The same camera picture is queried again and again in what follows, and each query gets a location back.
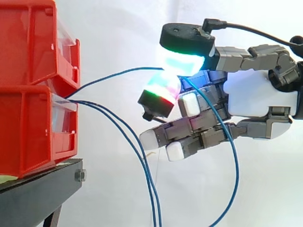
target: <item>green led light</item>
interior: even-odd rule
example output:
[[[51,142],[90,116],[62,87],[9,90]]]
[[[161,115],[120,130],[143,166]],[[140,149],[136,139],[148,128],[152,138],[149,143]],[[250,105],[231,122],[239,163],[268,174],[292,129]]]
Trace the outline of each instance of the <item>green led light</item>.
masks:
[[[159,58],[162,67],[172,74],[179,76],[193,76],[200,71],[204,64],[204,57],[169,51],[160,46]]]
[[[178,99],[181,84],[176,75],[162,71],[154,75],[144,89],[174,104]]]

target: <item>robotic hand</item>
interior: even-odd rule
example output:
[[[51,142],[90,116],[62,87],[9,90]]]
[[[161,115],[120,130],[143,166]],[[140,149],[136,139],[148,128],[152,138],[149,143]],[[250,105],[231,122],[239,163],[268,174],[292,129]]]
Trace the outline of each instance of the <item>robotic hand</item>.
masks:
[[[203,26],[164,25],[160,45],[183,57],[199,57],[202,66],[195,74],[195,63],[170,57],[166,63],[171,64],[163,68],[177,75],[195,74],[190,81],[211,100],[223,121],[232,116],[247,118],[237,124],[225,123],[233,139],[239,136],[273,139],[290,128],[291,116],[303,119],[303,61],[295,62],[280,45],[259,45],[247,51],[215,47],[212,30],[237,26],[216,19],[206,19]],[[263,35],[254,29],[250,31]],[[302,37],[295,36],[291,43],[276,41],[289,45],[296,55],[303,57]],[[166,146],[170,161],[228,141],[205,100],[182,77],[179,81],[178,105],[182,118],[140,135],[146,150]],[[138,101],[145,109],[143,117],[149,121],[154,116],[167,117],[173,105],[163,100],[155,101],[144,91]]]

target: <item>white background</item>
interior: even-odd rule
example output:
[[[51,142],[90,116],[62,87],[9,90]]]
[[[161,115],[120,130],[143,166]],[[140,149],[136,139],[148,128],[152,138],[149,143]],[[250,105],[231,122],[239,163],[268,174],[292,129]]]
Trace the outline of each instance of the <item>white background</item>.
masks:
[[[155,50],[168,22],[202,24],[219,18],[289,40],[303,35],[301,0],[57,0],[66,26],[81,41],[81,83],[132,67],[157,66]],[[217,46],[247,49],[273,42],[243,31],[214,32]],[[141,118],[137,100],[154,71],[93,85],[74,98],[103,104],[140,134],[156,123]],[[177,117],[174,111],[171,120]],[[134,151],[99,112],[80,107],[79,153],[88,172],[62,207],[59,227],[149,227],[151,206]],[[303,226],[303,122],[273,141],[235,141],[241,180],[219,227]],[[177,163],[164,150],[148,157],[160,196],[164,227],[206,227],[225,209],[235,179],[228,143]]]

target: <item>black cable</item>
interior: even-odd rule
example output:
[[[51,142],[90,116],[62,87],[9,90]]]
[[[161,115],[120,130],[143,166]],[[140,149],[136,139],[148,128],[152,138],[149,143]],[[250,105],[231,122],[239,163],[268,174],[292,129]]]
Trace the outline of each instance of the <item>black cable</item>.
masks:
[[[277,37],[274,37],[274,36],[272,36],[270,34],[267,34],[265,32],[261,32],[259,30],[256,30],[254,28],[247,27],[247,26],[244,26],[244,25],[237,25],[237,24],[232,24],[232,23],[226,23],[224,27],[236,28],[236,29],[247,31],[247,32],[252,32],[252,33],[255,33],[257,35],[263,36],[263,37],[265,37],[267,39],[273,40],[273,41],[275,41],[275,42],[277,42],[279,44],[286,45],[286,46],[289,46],[289,47],[302,46],[302,45],[299,45],[299,44],[295,44],[295,43],[290,43],[290,42],[284,41],[284,40],[279,39]]]
[[[161,118],[158,118],[158,117],[153,117],[152,120],[153,120],[153,121],[156,121],[156,122],[159,122],[159,123],[161,123],[161,124],[167,123],[167,121],[162,120]]]

